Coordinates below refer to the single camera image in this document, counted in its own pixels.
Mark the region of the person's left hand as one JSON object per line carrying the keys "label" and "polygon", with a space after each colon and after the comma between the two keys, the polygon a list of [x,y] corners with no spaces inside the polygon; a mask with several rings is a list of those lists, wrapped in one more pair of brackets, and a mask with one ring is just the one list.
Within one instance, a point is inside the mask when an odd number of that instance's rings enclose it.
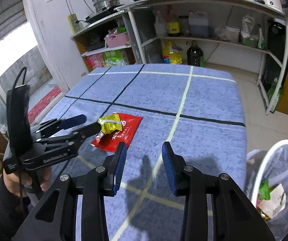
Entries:
{"label": "person's left hand", "polygon": [[[51,167],[45,167],[42,169],[42,179],[40,180],[40,187],[43,192],[46,192],[51,185]],[[30,186],[32,184],[32,178],[25,172],[7,174],[3,170],[3,181],[7,190],[20,197],[20,186]]]}

